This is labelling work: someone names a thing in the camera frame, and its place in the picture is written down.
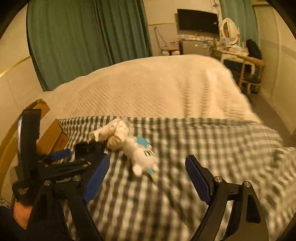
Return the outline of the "person's left hand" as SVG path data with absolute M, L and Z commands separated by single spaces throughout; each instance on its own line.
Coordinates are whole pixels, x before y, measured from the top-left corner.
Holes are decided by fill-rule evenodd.
M 17 201 L 14 202 L 13 217 L 17 224 L 24 230 L 27 229 L 32 208 L 31 205 L 23 205 L 21 202 Z

